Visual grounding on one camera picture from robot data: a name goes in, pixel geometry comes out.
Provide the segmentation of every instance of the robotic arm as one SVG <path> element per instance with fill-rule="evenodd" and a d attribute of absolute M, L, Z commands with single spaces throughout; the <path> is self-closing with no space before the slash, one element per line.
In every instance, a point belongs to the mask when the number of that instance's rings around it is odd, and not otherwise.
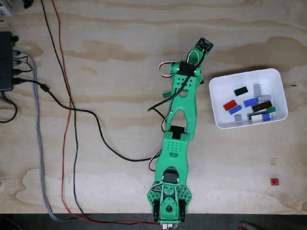
<path fill-rule="evenodd" d="M 187 60 L 172 63 L 171 91 L 163 96 L 174 95 L 184 85 L 184 96 L 174 97 L 168 106 L 165 118 L 161 154 L 155 167 L 155 182 L 147 194 L 155 222 L 164 230 L 184 222 L 192 194 L 186 186 L 188 176 L 187 149 L 194 139 L 196 127 L 196 89 L 203 83 L 200 64 L 212 49 L 213 44 L 201 38 L 189 52 Z M 172 126 L 171 121 L 178 110 L 185 115 L 187 127 Z"/>

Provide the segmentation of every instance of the red cable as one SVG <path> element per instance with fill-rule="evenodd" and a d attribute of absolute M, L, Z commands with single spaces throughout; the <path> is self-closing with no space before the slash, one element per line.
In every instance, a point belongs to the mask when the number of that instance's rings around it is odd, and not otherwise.
<path fill-rule="evenodd" d="M 59 18 L 59 13 L 57 11 L 57 8 L 54 4 L 54 1 L 51 0 L 52 5 L 53 5 L 53 9 L 57 15 L 58 18 L 58 25 L 59 25 L 59 49 L 61 52 L 61 56 L 62 56 L 62 63 L 63 63 L 63 69 L 64 69 L 64 78 L 66 80 L 67 83 L 67 89 L 69 94 L 71 95 L 71 88 L 69 85 L 69 81 L 67 78 L 67 73 L 66 73 L 66 67 L 65 67 L 65 60 L 64 60 L 64 53 L 63 53 L 63 49 L 62 49 L 62 42 L 61 42 L 61 20 Z M 103 222 L 103 221 L 95 221 L 95 220 L 89 220 L 80 216 L 77 216 L 75 214 L 73 214 L 70 209 L 68 208 L 66 201 L 65 201 L 65 196 L 64 196 L 64 160 L 65 160 L 65 143 L 66 143 L 66 135 L 67 135 L 67 130 L 69 127 L 69 122 L 71 119 L 71 99 L 69 100 L 69 113 L 68 113 L 68 117 L 67 117 L 67 123 L 66 123 L 66 128 L 65 128 L 65 132 L 64 132 L 64 138 L 63 138 L 63 147 L 62 147 L 62 185 L 61 185 L 61 197 L 62 197 L 62 202 L 63 205 L 65 206 L 66 210 L 69 212 L 69 214 L 73 217 L 85 220 L 87 222 L 91 222 L 91 223 L 96 223 L 96 224 L 108 224 L 108 222 Z M 151 225 L 158 225 L 159 223 L 150 223 L 150 222 L 142 222 L 142 221 L 134 221 L 134 220 L 121 220 L 121 221 L 116 221 L 118 223 L 140 223 L 140 224 L 151 224 Z"/>

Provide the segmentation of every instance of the gray braided cable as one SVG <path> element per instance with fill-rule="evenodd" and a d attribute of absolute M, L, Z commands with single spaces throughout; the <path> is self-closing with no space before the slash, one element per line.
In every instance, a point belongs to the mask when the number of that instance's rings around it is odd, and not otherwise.
<path fill-rule="evenodd" d="M 32 79 L 37 81 L 37 68 L 34 59 L 27 53 L 21 52 L 24 55 L 27 55 L 32 65 Z M 35 109 L 36 109 L 36 137 L 38 143 L 38 150 L 39 150 L 39 176 L 40 176 L 40 186 L 42 191 L 42 197 L 44 201 L 44 205 L 47 209 L 49 216 L 56 222 L 64 222 L 69 221 L 69 219 L 59 219 L 57 218 L 51 209 L 50 203 L 47 199 L 46 191 L 45 191 L 45 165 L 44 165 L 44 152 L 43 152 L 43 144 L 42 144 L 42 136 L 41 136 L 41 129 L 40 129 L 40 111 L 39 111 L 39 100 L 38 100 L 38 92 L 37 92 L 37 84 L 33 84 L 33 92 L 34 92 L 34 101 L 35 101 Z"/>

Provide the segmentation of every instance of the gray lego brick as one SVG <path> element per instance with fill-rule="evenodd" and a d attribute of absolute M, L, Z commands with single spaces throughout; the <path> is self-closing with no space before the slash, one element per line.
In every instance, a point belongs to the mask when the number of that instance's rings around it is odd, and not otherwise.
<path fill-rule="evenodd" d="M 254 84 L 254 97 L 260 97 L 261 96 L 261 86 L 260 84 Z"/>
<path fill-rule="evenodd" d="M 264 101 L 269 101 L 271 99 L 271 95 L 263 95 L 260 97 L 257 97 L 258 103 L 264 102 Z"/>
<path fill-rule="evenodd" d="M 235 122 L 240 122 L 240 121 L 242 121 L 242 116 L 241 116 L 241 114 L 236 114 L 236 115 L 235 115 Z"/>

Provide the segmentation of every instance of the black cable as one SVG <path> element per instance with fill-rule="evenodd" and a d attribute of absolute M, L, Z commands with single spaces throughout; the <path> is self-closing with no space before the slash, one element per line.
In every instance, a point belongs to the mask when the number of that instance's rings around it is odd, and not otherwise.
<path fill-rule="evenodd" d="M 42 5 L 42 8 L 43 8 L 44 18 L 45 18 L 45 21 L 46 21 L 46 25 L 47 25 L 49 36 L 50 36 L 51 43 L 52 43 L 52 46 L 53 46 L 53 50 L 54 50 L 54 53 L 56 55 L 57 61 L 59 63 L 59 66 L 61 68 L 62 76 L 63 76 L 64 82 L 65 82 L 66 91 L 68 93 L 68 96 L 69 96 L 69 99 L 71 101 L 72 107 L 75 109 L 76 108 L 75 107 L 75 103 L 73 102 L 70 90 L 68 88 L 68 85 L 67 85 L 67 82 L 66 82 L 66 79 L 65 79 L 64 69 L 63 69 L 61 61 L 59 59 L 59 55 L 58 55 L 57 49 L 55 47 L 55 43 L 54 43 L 54 40 L 53 40 L 53 36 L 52 36 L 52 33 L 51 33 L 51 29 L 50 29 L 48 18 L 47 18 L 47 14 L 46 14 L 46 9 L 45 9 L 43 1 L 40 0 L 40 2 L 41 2 L 41 5 Z M 76 196 L 76 185 L 75 185 L 76 164 L 77 164 L 78 150 L 79 150 L 78 134 L 77 134 L 77 114 L 76 114 L 75 110 L 74 110 L 74 130 L 75 130 L 75 140 L 76 140 L 76 152 L 75 152 L 75 160 L 74 160 L 74 163 L 73 163 L 73 195 L 74 195 L 75 202 L 76 202 L 78 208 L 81 211 L 81 207 L 79 205 L 79 202 L 78 202 L 78 199 L 77 199 L 77 196 Z"/>
<path fill-rule="evenodd" d="M 34 80 L 26 80 L 26 79 L 21 79 L 21 78 L 14 78 L 14 79 L 13 79 L 13 84 L 21 84 L 21 83 L 24 83 L 24 82 L 31 82 L 31 83 L 35 83 L 35 84 L 39 85 L 39 86 L 42 88 L 42 90 L 44 90 L 45 92 L 49 93 L 49 95 L 53 98 L 53 100 L 55 100 L 55 102 L 56 102 L 59 106 L 61 106 L 61 107 L 64 108 L 64 109 L 69 110 L 69 107 L 64 106 L 64 105 L 55 97 L 55 95 L 49 90 L 49 87 L 48 87 L 47 85 L 42 84 L 42 83 L 37 82 L 37 81 L 34 81 Z M 104 136 L 103 136 L 103 133 L 102 133 L 102 130 L 101 130 L 101 126 L 100 126 L 99 119 L 98 119 L 97 115 L 96 115 L 94 112 L 92 112 L 92 111 L 90 111 L 90 110 L 78 109 L 78 108 L 71 108 L 71 110 L 78 111 L 78 112 L 89 113 L 89 114 L 93 115 L 93 116 L 95 117 L 95 119 L 96 119 L 96 122 L 97 122 L 97 125 L 98 125 L 98 128 L 99 128 L 99 133 L 100 133 L 101 139 L 102 139 L 102 141 L 104 142 L 104 144 L 105 144 L 112 152 L 114 152 L 116 155 L 118 155 L 119 157 L 121 157 L 121 158 L 124 159 L 124 160 L 131 161 L 131 162 L 149 161 L 150 159 L 153 160 L 153 159 L 157 158 L 157 157 L 159 156 L 158 153 L 161 152 L 161 150 L 160 150 L 160 151 L 156 154 L 156 156 L 153 157 L 153 158 L 145 158 L 145 159 L 137 159 L 137 160 L 126 158 L 126 157 L 120 155 L 118 152 L 116 152 L 112 147 L 110 147 L 110 146 L 108 145 L 108 143 L 106 142 L 106 140 L 105 140 L 105 138 L 104 138 Z M 154 110 L 155 110 L 162 118 L 164 118 L 164 116 L 163 116 L 158 110 L 156 110 L 156 109 L 154 109 Z M 82 208 L 80 207 L 79 202 L 78 202 L 78 200 L 77 200 L 77 198 L 76 198 L 76 195 L 75 195 L 75 200 L 76 200 L 76 203 L 77 203 L 77 206 L 78 206 L 79 210 L 84 214 L 84 212 L 83 212 Z M 116 222 L 116 221 L 113 221 L 113 222 L 100 221 L 100 222 L 101 222 L 101 223 L 126 224 L 126 225 L 137 224 L 137 223 L 119 223 L 119 222 Z"/>
<path fill-rule="evenodd" d="M 24 83 L 24 82 L 31 82 L 31 83 L 35 83 L 35 84 L 38 84 L 45 92 L 49 93 L 50 96 L 53 98 L 53 100 L 55 100 L 55 102 L 61 106 L 62 108 L 64 109 L 67 109 L 69 110 L 69 107 L 63 105 L 56 97 L 55 95 L 49 90 L 49 87 L 45 84 L 42 84 L 40 82 L 37 82 L 35 80 L 26 80 L 26 79 L 21 79 L 21 78 L 14 78 L 13 79 L 13 83 L 14 84 L 20 84 L 20 83 Z M 130 161 L 130 162 L 141 162 L 141 161 L 149 161 L 151 158 L 144 158 L 144 159 L 130 159 L 130 158 L 127 158 L 125 156 L 122 156 L 121 154 L 119 154 L 117 151 L 115 151 L 111 146 L 109 146 L 109 144 L 106 142 L 104 136 L 103 136 L 103 133 L 102 133 L 102 130 L 101 130 L 101 126 L 100 126 L 100 122 L 99 122 L 99 119 L 98 119 L 98 116 L 90 111 L 90 110 L 86 110 L 86 109 L 77 109 L 77 108 L 72 108 L 71 110 L 74 110 L 74 111 L 77 111 L 77 112 L 84 112 L 84 113 L 89 113 L 91 115 L 93 115 L 96 119 L 96 122 L 97 122 L 97 125 L 98 125 L 98 129 L 99 129 L 99 133 L 100 133 L 100 136 L 101 136 L 101 139 L 103 141 L 103 143 L 107 146 L 107 148 L 109 150 L 111 150 L 114 154 L 116 154 L 117 156 L 119 156 L 120 158 L 124 159 L 124 160 L 127 160 L 127 161 Z"/>
<path fill-rule="evenodd" d="M 155 157 L 159 157 L 160 154 L 161 154 L 161 152 L 162 152 L 162 150 L 160 150 L 160 152 L 159 152 Z M 152 169 L 152 168 L 150 167 L 150 165 L 151 165 L 151 163 L 153 162 L 153 159 L 155 159 L 155 157 L 153 157 L 152 159 L 150 159 L 150 161 L 149 161 L 149 163 L 148 163 L 148 169 L 149 169 L 150 171 L 152 171 L 152 172 L 155 172 L 155 169 Z"/>
<path fill-rule="evenodd" d="M 14 57 L 14 59 L 24 59 L 24 58 L 25 58 L 26 63 L 28 63 L 28 64 L 29 64 L 29 62 L 28 62 L 28 56 L 23 56 L 23 57 Z"/>
<path fill-rule="evenodd" d="M 32 72 L 32 70 L 31 69 L 29 69 L 29 70 L 21 70 L 21 72 L 22 73 L 29 73 L 29 72 Z"/>
<path fill-rule="evenodd" d="M 74 111 L 74 130 L 75 130 L 75 140 L 76 140 L 76 153 L 75 153 L 75 159 L 74 159 L 74 164 L 73 164 L 73 194 L 74 194 L 74 199 L 75 199 L 75 203 L 76 205 L 78 206 L 79 210 L 84 214 L 79 202 L 78 202 L 78 199 L 77 199 L 77 195 L 76 195 L 76 186 L 75 186 L 75 175 L 76 175 L 76 163 L 77 163 L 77 158 L 78 158 L 78 148 L 79 148 L 79 144 L 78 144 L 78 136 L 77 136 L 77 127 L 76 127 L 76 107 L 75 107 L 75 104 L 73 102 L 73 99 L 72 99 L 72 96 L 71 96 L 71 93 L 68 89 L 68 85 L 67 85 L 67 82 L 66 82 L 66 79 L 65 79 L 65 74 L 64 74 L 64 69 L 63 69 L 63 66 L 60 62 L 60 59 L 59 59 L 59 56 L 58 56 L 58 53 L 57 53 L 57 50 L 55 48 L 55 43 L 54 43 L 54 40 L 53 40 L 53 36 L 52 36 L 52 33 L 51 33 L 51 29 L 49 27 L 49 23 L 48 23 L 48 19 L 47 19 L 47 15 L 46 15 L 46 10 L 45 10 L 45 6 L 44 6 L 44 3 L 43 1 L 41 0 L 41 5 L 42 5 L 42 8 L 43 8 L 43 12 L 44 12 L 44 17 L 45 17 L 45 21 L 46 21 L 46 25 L 47 25 L 47 28 L 48 28 L 48 32 L 49 32 L 49 35 L 50 35 L 50 39 L 51 39 L 51 42 L 52 42 L 52 46 L 53 46 L 53 49 L 54 49 L 54 52 L 56 54 L 56 57 L 57 57 L 57 60 L 58 60 L 58 63 L 59 63 L 59 66 L 61 68 L 61 71 L 62 71 L 62 75 L 63 75 L 63 78 L 64 78 L 64 82 L 65 82 L 65 86 L 66 86 L 66 90 L 67 90 L 67 93 L 69 95 L 69 98 L 71 100 L 71 103 L 72 103 L 72 106 L 73 106 L 73 111 Z M 161 116 L 161 117 L 164 117 L 158 110 L 155 109 L 155 111 Z"/>
<path fill-rule="evenodd" d="M 15 113 L 14 113 L 14 115 L 13 115 L 9 120 L 0 121 L 0 123 L 5 124 L 5 123 L 9 123 L 9 122 L 11 122 L 12 120 L 14 120 L 14 118 L 15 118 L 16 115 L 17 115 L 18 108 L 17 108 L 17 105 L 16 105 L 14 102 L 12 102 L 10 99 L 8 99 L 8 98 L 5 96 L 4 91 L 1 91 L 1 95 L 2 95 L 2 98 L 3 98 L 3 100 L 4 100 L 5 102 L 7 102 L 8 104 L 13 105 L 14 108 L 15 108 Z"/>
<path fill-rule="evenodd" d="M 188 80 L 190 79 L 191 75 L 193 74 L 193 72 L 201 65 L 202 61 L 205 59 L 206 53 L 203 52 L 202 56 L 201 56 L 201 60 L 195 65 L 195 67 L 189 72 L 188 77 L 185 79 L 185 81 L 182 83 L 182 86 L 180 87 L 180 89 L 174 93 L 172 96 L 166 98 L 165 100 L 155 104 L 154 106 L 150 107 L 147 111 L 153 110 L 154 108 L 174 99 L 176 96 L 178 96 L 182 91 L 183 88 L 187 85 Z"/>
<path fill-rule="evenodd" d="M 12 221 L 11 219 L 5 217 L 5 216 L 0 216 L 1 219 L 4 219 L 8 222 L 10 222 L 11 224 L 13 224 L 16 228 L 18 228 L 19 230 L 23 230 L 18 224 L 16 224 L 14 221 Z"/>

